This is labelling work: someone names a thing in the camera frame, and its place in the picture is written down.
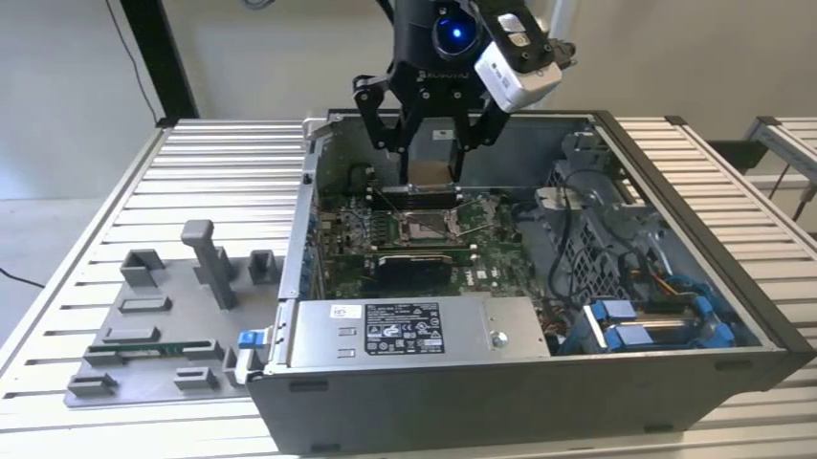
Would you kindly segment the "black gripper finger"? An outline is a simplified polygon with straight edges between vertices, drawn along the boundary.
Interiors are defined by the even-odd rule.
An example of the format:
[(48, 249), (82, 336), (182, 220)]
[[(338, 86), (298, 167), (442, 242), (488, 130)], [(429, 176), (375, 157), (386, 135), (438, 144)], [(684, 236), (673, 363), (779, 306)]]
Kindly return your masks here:
[(398, 156), (400, 183), (409, 183), (409, 147), (421, 128), (426, 108), (426, 90), (421, 86), (409, 91), (409, 101), (401, 105), (397, 121), (388, 125), (381, 107), (392, 90), (389, 77), (359, 75), (353, 79), (353, 98), (363, 118), (371, 145)]
[(461, 179), (466, 153), (482, 145), (493, 145), (510, 119), (496, 101), (490, 101), (476, 122), (470, 121), (472, 111), (457, 107), (453, 114), (454, 141), (449, 171), (454, 182)]

